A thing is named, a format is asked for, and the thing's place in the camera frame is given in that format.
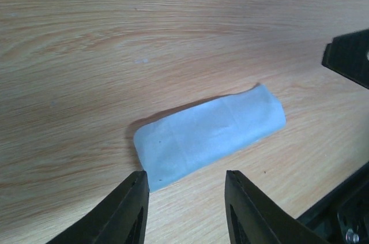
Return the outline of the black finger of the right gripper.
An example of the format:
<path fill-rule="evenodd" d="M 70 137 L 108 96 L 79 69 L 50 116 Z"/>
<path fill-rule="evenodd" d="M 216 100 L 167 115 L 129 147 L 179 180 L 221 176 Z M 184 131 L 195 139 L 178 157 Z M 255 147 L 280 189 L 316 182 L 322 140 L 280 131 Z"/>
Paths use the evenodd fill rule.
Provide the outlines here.
<path fill-rule="evenodd" d="M 368 29 L 336 36 L 326 45 L 322 65 L 368 88 Z"/>

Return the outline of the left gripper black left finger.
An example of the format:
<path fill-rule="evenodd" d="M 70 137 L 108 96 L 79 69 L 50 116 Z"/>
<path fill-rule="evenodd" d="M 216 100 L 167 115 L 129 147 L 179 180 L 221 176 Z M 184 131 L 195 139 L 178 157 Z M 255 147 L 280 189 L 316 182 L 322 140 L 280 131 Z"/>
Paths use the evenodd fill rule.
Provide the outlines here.
<path fill-rule="evenodd" d="M 149 187 L 145 171 L 132 172 L 83 218 L 49 243 L 144 243 Z"/>

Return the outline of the blue cleaning cloth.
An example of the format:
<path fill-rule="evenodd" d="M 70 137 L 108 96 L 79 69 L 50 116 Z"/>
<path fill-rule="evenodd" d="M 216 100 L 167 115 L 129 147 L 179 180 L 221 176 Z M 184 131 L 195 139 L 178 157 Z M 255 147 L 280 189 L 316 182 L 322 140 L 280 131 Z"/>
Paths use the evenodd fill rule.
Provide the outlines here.
<path fill-rule="evenodd" d="M 270 136 L 286 124 L 283 106 L 264 85 L 212 99 L 139 128 L 134 146 L 160 190 Z"/>

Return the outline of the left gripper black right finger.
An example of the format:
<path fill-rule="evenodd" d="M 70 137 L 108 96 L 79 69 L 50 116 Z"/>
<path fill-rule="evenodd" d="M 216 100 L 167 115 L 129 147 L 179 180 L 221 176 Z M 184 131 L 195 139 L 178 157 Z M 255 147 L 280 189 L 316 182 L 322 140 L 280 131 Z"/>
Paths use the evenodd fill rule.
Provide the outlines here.
<path fill-rule="evenodd" d="M 224 198 L 231 243 L 327 243 L 238 170 L 226 172 Z"/>

